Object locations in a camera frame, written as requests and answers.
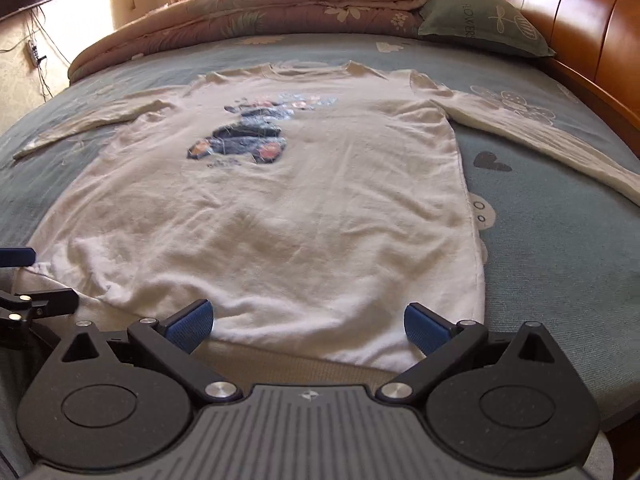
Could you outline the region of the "white long-sleeve printed shirt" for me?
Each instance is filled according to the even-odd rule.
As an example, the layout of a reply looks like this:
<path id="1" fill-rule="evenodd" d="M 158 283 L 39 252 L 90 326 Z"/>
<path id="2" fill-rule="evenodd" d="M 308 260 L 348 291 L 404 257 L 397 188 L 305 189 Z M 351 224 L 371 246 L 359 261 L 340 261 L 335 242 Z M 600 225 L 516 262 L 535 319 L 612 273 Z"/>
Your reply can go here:
<path id="1" fill-rule="evenodd" d="M 414 70 L 227 70 L 77 125 L 99 120 L 119 130 L 44 216 L 19 292 L 70 287 L 106 324 L 206 298 L 224 341 L 379 370 L 416 362 L 409 302 L 484 316 L 454 124 L 639 196 L 638 176 L 587 143 Z"/>

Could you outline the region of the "blue floral bed sheet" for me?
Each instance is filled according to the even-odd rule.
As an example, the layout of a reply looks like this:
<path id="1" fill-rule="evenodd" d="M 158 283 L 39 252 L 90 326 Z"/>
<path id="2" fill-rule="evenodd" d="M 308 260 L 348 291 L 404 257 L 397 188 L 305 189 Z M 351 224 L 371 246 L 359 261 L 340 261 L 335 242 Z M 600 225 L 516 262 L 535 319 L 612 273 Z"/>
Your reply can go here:
<path id="1" fill-rule="evenodd" d="M 154 54 L 102 70 L 40 105 L 1 135 L 1 241 L 24 245 L 49 207 L 112 136 L 101 127 L 24 162 L 14 154 L 63 120 L 141 90 L 262 63 L 285 67 L 355 61 L 412 68 L 478 92 L 637 170 L 626 144 L 537 63 L 371 35 L 286 35 L 224 40 Z M 614 428 L 639 409 L 639 211 L 625 197 L 521 145 L 457 126 L 465 177 L 496 218 L 488 250 L 486 320 L 512 330 L 526 318 L 549 327 Z"/>

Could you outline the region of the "white power strip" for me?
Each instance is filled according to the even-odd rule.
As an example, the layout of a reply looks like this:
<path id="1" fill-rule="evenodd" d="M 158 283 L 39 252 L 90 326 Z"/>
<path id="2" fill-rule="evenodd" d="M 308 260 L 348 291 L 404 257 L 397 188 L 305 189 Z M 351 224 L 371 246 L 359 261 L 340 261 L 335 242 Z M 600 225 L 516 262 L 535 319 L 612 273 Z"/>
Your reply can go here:
<path id="1" fill-rule="evenodd" d="M 38 47 L 32 40 L 27 41 L 27 51 L 29 58 L 32 61 L 32 66 L 38 68 L 41 63 L 41 58 L 38 52 Z"/>

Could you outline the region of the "green flower pillow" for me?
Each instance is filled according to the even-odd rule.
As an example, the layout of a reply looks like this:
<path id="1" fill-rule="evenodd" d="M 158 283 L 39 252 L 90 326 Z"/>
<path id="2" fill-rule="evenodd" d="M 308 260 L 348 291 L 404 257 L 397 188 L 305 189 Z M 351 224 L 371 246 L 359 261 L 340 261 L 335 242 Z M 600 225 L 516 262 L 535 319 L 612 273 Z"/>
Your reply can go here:
<path id="1" fill-rule="evenodd" d="M 552 58 L 542 33 L 506 0 L 430 0 L 418 35 L 522 58 Z"/>

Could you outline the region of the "orange wooden headboard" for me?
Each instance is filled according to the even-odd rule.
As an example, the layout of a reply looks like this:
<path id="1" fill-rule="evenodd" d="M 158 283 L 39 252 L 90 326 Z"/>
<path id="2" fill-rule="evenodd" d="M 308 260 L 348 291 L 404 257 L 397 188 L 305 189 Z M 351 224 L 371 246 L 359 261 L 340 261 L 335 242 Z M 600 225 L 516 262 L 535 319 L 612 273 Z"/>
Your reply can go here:
<path id="1" fill-rule="evenodd" d="M 555 57 L 547 72 L 639 151 L 639 0 L 506 0 Z"/>

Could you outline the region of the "pink floral folded quilt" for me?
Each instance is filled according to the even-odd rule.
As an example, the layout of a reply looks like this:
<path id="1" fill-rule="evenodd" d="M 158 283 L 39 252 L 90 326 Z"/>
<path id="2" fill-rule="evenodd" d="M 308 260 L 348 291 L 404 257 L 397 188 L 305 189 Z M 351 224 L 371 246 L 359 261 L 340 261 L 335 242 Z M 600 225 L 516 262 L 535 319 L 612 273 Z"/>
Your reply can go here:
<path id="1" fill-rule="evenodd" d="M 133 58 L 219 40 L 288 34 L 414 38 L 428 0 L 183 0 L 122 26 L 83 50 L 67 77 L 77 82 Z"/>

